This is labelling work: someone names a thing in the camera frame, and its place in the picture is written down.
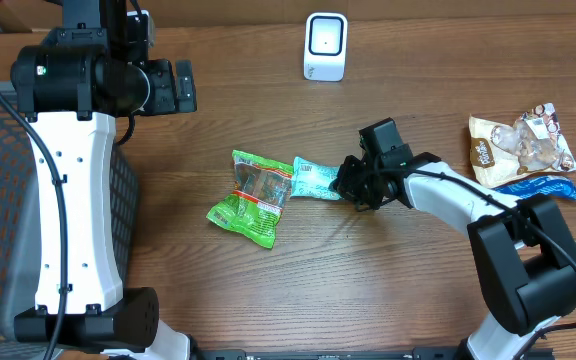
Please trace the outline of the teal snack packet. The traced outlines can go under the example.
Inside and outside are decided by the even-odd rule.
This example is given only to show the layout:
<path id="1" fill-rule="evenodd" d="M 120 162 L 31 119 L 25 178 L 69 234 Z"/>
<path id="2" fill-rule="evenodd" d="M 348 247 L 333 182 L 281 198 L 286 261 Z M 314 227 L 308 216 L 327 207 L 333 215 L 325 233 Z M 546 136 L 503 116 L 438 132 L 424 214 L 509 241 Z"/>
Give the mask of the teal snack packet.
<path id="1" fill-rule="evenodd" d="M 293 161 L 291 198 L 309 197 L 321 200 L 337 201 L 341 196 L 332 188 L 337 179 L 338 167 L 320 165 L 301 157 Z"/>

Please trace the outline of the green snack bag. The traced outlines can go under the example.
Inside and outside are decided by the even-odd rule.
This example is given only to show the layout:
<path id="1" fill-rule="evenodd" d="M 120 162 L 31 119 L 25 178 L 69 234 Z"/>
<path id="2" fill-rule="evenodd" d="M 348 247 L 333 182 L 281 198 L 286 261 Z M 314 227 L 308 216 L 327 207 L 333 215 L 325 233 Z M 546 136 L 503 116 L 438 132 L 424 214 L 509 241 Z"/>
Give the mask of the green snack bag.
<path id="1" fill-rule="evenodd" d="M 234 189 L 210 209 L 206 218 L 272 249 L 277 224 L 291 194 L 293 166 L 240 150 L 233 150 L 232 158 Z"/>

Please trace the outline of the beige cookie bag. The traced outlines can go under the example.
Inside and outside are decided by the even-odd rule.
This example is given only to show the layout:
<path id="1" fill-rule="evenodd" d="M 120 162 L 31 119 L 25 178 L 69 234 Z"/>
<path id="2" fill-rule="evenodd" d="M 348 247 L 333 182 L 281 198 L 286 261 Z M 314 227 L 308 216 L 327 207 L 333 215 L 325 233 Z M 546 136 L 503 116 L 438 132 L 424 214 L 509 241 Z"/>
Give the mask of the beige cookie bag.
<path id="1" fill-rule="evenodd" d="M 551 103 L 523 113 L 511 125 L 472 116 L 468 128 L 470 162 L 477 181 L 487 188 L 535 173 L 576 171 L 576 160 Z"/>

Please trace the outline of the blue oreo packet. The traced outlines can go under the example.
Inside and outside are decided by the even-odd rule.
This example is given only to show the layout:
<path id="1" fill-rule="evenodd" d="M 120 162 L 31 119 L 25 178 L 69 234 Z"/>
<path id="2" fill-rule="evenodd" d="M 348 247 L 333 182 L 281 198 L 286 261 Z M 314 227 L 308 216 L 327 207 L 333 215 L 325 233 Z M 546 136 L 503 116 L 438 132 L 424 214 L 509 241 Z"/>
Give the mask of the blue oreo packet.
<path id="1" fill-rule="evenodd" d="M 495 191 L 522 199 L 544 194 L 576 201 L 576 186 L 573 181 L 567 177 L 556 175 L 543 175 L 520 180 L 496 187 Z"/>

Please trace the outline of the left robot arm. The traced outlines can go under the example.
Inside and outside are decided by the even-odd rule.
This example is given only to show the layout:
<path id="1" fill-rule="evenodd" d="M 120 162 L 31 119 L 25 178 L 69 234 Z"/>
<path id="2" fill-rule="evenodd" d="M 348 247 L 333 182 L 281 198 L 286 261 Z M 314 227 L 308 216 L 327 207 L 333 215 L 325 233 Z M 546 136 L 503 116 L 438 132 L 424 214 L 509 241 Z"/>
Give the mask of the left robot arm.
<path id="1" fill-rule="evenodd" d="M 171 64 L 148 56 L 150 16 L 135 2 L 66 1 L 63 23 L 11 69 L 38 180 L 41 265 L 22 343 L 130 359 L 187 359 L 190 338 L 159 317 L 156 292 L 128 289 L 112 238 L 111 157 L 120 117 L 191 112 Z"/>

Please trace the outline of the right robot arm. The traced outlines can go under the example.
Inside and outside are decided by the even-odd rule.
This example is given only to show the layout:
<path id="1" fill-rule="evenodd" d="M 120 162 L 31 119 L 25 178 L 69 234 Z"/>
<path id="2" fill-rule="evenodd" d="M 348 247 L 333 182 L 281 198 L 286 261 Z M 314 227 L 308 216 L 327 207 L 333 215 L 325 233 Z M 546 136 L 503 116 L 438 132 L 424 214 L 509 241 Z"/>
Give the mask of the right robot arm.
<path id="1" fill-rule="evenodd" d="M 534 346 L 576 329 L 576 242 L 557 203 L 487 189 L 434 154 L 414 154 L 391 118 L 359 132 L 331 187 L 359 211 L 398 201 L 431 214 L 470 241 L 488 315 L 451 359 L 551 359 Z"/>

